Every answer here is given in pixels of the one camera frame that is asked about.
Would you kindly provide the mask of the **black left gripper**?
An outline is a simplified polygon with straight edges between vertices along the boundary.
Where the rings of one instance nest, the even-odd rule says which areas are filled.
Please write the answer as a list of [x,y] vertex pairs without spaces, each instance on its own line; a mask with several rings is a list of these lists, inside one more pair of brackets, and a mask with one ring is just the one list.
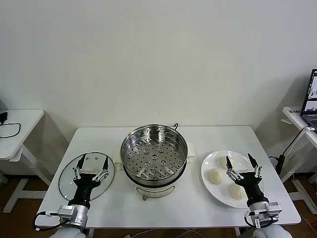
[[108,156],[106,156],[103,167],[97,174],[80,174],[85,158],[86,154],[83,154],[77,165],[72,168],[77,189],[74,197],[68,202],[68,205],[90,205],[92,190],[99,186],[99,181],[104,181],[109,175]]

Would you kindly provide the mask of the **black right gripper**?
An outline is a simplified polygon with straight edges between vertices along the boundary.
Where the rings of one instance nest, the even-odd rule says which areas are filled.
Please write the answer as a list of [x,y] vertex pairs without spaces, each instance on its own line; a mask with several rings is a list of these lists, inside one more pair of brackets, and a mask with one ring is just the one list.
[[234,171],[232,163],[228,156],[226,156],[226,174],[239,186],[242,186],[247,195],[247,202],[268,202],[268,199],[264,196],[264,193],[259,187],[259,183],[262,180],[261,170],[262,166],[259,166],[256,159],[248,153],[249,161],[254,169],[254,173],[237,173]]

